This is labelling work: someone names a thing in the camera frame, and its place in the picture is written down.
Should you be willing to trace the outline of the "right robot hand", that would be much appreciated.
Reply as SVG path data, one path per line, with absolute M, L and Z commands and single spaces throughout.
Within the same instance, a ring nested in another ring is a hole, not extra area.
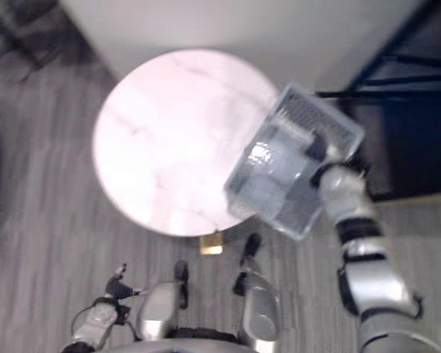
M 316 131 L 306 133 L 303 153 L 311 164 L 323 164 L 329 157 L 328 147 L 328 141 L 323 134 Z

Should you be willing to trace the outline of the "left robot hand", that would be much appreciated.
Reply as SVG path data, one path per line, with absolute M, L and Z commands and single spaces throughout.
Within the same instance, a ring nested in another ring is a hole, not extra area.
M 119 265 L 114 274 L 108 280 L 105 286 L 105 295 L 111 298 L 122 300 L 134 296 L 144 296 L 148 293 L 142 288 L 131 288 L 123 283 L 124 274 L 127 270 L 127 264 Z

